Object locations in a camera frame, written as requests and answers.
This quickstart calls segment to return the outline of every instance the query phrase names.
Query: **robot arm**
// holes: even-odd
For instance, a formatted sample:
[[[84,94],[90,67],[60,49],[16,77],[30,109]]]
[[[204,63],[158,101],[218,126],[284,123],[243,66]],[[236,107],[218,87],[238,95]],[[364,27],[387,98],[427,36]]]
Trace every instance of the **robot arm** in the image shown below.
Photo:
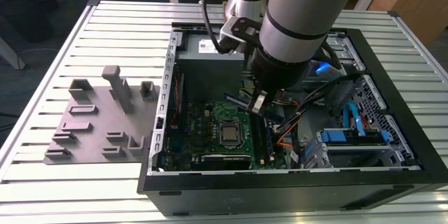
[[[266,0],[230,0],[220,45],[231,40],[255,47],[251,70],[258,86],[251,110],[262,94],[270,100],[279,89],[298,82],[347,1],[270,0],[264,11]]]

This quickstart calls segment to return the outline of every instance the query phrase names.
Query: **floor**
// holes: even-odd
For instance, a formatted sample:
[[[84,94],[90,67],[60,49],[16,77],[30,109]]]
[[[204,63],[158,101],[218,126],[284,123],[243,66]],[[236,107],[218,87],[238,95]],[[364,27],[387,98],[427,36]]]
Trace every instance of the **floor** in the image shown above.
[[[47,14],[55,29],[54,37],[42,43],[28,43],[14,30],[11,25],[0,16],[0,37],[8,42],[14,50],[20,53],[28,68],[24,71],[14,70],[6,60],[0,58],[0,113],[20,115],[28,100],[34,94],[47,69],[55,59],[66,37],[71,32],[74,24],[83,12],[88,0],[58,0],[60,8]],[[168,0],[115,0],[115,1],[143,1],[143,2],[168,2]],[[222,3],[224,0],[212,0],[212,3]],[[180,0],[182,3],[198,3],[199,0]],[[448,69],[448,30],[428,47],[434,56]],[[0,145],[7,139],[11,125],[15,118],[0,116]]]

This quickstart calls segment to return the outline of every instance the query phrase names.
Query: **blue led light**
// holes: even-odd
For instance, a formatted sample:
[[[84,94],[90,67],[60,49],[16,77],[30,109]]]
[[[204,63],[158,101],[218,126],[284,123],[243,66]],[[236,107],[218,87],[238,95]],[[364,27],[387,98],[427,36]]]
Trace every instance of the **blue led light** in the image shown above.
[[[319,68],[316,69],[316,73],[323,72],[327,68],[330,68],[330,64],[327,62],[320,63]]]

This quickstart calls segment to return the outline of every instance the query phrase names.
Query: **motherboard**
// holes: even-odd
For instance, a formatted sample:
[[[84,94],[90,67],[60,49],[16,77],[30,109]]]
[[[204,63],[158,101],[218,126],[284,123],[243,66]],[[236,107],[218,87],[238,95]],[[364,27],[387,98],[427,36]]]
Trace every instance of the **motherboard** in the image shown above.
[[[188,103],[183,134],[171,138],[168,170],[280,169],[283,149],[274,149],[272,124],[227,101]]]

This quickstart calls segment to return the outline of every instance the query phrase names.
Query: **black cable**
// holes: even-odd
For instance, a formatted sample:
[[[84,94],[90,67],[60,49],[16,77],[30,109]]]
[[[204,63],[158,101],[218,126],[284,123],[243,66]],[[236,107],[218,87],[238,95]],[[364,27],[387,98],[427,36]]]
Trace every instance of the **black cable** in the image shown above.
[[[338,84],[342,81],[347,81],[347,80],[355,80],[362,76],[360,73],[354,73],[350,74],[348,76],[342,76],[338,77],[335,80],[327,82],[324,85],[322,85],[318,89],[315,89],[308,96],[306,97],[306,99],[300,102],[300,105],[296,108],[295,111],[295,115],[286,120],[286,122],[283,124],[280,124],[280,126],[278,127],[278,129],[284,128],[290,123],[295,123],[296,120],[300,119],[300,115],[302,113],[296,114],[299,111],[304,111],[306,110],[306,106],[308,106],[310,104],[312,104],[315,101],[320,100],[326,94],[328,93],[328,91],[331,90],[331,87]]]
[[[242,91],[243,91],[250,97],[254,98],[254,95],[252,95],[247,90],[242,89]]]
[[[215,45],[216,51],[220,54],[226,54],[227,51],[220,47],[218,39],[216,39],[215,34],[214,34],[212,27],[211,27],[211,21],[210,21],[208,13],[207,13],[207,1],[208,0],[203,0],[203,16],[204,16],[204,23],[206,23],[207,32],[208,32],[210,38],[212,40],[212,43]]]
[[[2,112],[0,112],[0,116],[4,116],[7,118],[19,118],[20,117],[20,115],[10,114],[10,113],[2,113]]]

